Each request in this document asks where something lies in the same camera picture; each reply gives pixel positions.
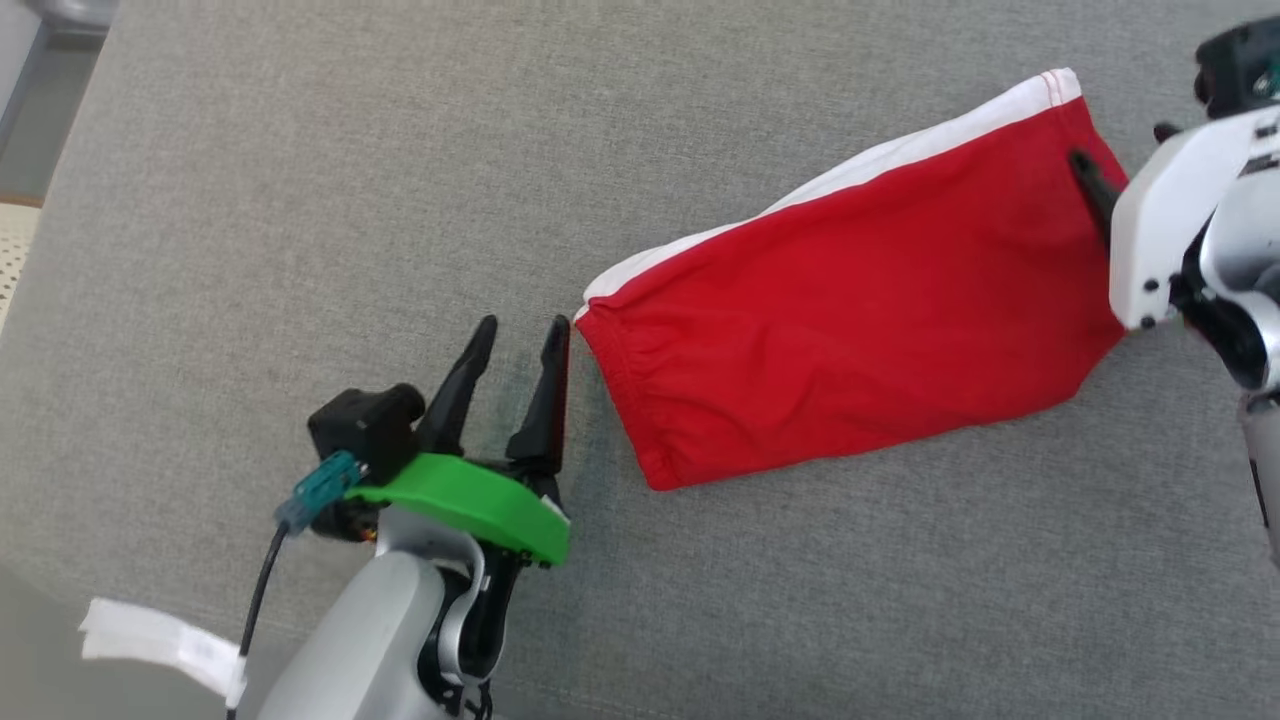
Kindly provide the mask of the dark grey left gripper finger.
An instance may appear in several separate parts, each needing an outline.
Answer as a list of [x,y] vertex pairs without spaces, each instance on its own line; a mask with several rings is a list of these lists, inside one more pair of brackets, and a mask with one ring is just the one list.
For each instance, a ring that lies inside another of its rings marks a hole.
[[498,318],[485,315],[462,354],[438,387],[417,424],[415,438],[425,454],[463,457],[462,434],[479,378],[485,373],[495,343]]
[[521,427],[509,437],[506,456],[518,478],[556,477],[564,456],[570,384],[571,325],[557,315],[540,352],[541,374]]

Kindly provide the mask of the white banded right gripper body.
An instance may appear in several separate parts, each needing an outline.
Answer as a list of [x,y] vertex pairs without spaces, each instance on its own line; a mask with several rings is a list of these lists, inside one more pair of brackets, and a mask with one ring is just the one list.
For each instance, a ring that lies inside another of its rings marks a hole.
[[1180,316],[1249,392],[1277,388],[1277,108],[1164,141],[1119,195],[1108,301],[1129,331]]

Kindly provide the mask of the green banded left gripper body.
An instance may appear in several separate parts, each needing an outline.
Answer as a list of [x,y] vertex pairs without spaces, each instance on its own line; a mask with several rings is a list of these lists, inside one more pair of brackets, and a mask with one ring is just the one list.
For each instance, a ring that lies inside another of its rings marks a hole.
[[570,556],[561,487],[540,468],[509,477],[463,457],[420,454],[384,486],[361,483],[346,498],[397,506],[539,566],[558,568]]

